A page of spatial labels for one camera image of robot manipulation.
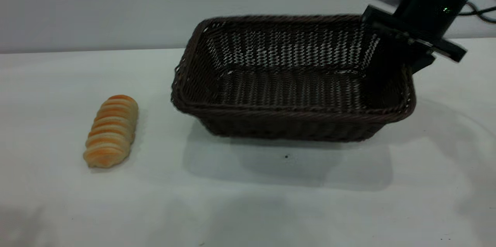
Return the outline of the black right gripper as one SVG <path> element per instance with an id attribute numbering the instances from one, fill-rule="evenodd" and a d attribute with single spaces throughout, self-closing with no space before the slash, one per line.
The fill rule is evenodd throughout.
<path id="1" fill-rule="evenodd" d="M 370 62 L 370 97 L 402 97 L 403 63 L 398 43 L 418 45 L 427 52 L 410 61 L 412 74 L 433 64 L 432 51 L 460 62 L 466 50 L 449 42 L 444 34 L 467 0 L 379 0 L 396 8 L 393 14 L 369 5 L 362 21 L 381 30 L 376 52 Z"/>

